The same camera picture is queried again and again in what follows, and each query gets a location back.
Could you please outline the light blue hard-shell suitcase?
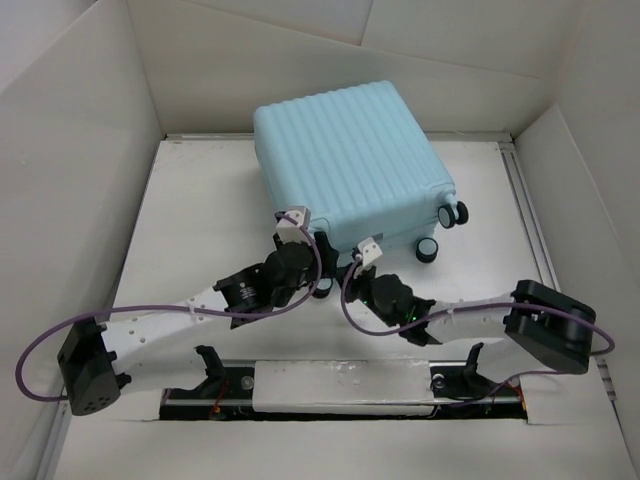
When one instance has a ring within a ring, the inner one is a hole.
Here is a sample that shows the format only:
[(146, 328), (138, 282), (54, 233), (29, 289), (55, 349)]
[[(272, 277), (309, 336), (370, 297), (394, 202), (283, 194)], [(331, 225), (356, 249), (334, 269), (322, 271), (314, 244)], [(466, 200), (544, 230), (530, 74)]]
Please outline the light blue hard-shell suitcase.
[(453, 177), (389, 81), (261, 106), (254, 150), (273, 207), (305, 207), (347, 266), (359, 242), (412, 245), (431, 263), (436, 227), (469, 220)]

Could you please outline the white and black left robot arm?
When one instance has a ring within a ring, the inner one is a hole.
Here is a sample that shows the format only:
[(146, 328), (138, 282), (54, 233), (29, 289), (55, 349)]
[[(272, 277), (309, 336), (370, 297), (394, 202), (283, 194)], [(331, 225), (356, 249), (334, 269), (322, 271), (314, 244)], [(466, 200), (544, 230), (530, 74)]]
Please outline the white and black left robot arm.
[(191, 368), (188, 384), (216, 394), (226, 372), (216, 350), (202, 343), (206, 327), (228, 318), (232, 328), (293, 310), (292, 297), (309, 295), (336, 271), (339, 253), (324, 232), (314, 242), (275, 242), (264, 262), (216, 282), (186, 301), (152, 308), (129, 320), (99, 323), (96, 315), (73, 324), (57, 356), (75, 416), (101, 411), (136, 390), (165, 388), (178, 368)]

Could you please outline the black base rail with white cover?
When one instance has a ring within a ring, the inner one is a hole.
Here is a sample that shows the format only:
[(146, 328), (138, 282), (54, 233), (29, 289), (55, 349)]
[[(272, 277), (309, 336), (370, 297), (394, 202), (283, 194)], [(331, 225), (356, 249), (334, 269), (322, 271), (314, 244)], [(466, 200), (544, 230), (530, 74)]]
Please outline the black base rail with white cover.
[(257, 361), (226, 365), (212, 393), (168, 389), (163, 420), (524, 419), (514, 387), (473, 385), (462, 361)]

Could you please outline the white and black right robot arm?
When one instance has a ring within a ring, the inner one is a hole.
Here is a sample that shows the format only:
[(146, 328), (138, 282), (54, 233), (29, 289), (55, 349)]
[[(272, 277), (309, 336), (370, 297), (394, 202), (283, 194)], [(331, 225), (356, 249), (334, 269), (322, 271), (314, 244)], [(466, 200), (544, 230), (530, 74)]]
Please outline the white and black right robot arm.
[(488, 394), (521, 375), (583, 375), (589, 369), (595, 311), (534, 280), (485, 301), (447, 303), (414, 294), (396, 274), (357, 262), (339, 269), (341, 307), (359, 301), (398, 335), (424, 347), (470, 340), (461, 370), (470, 396)]

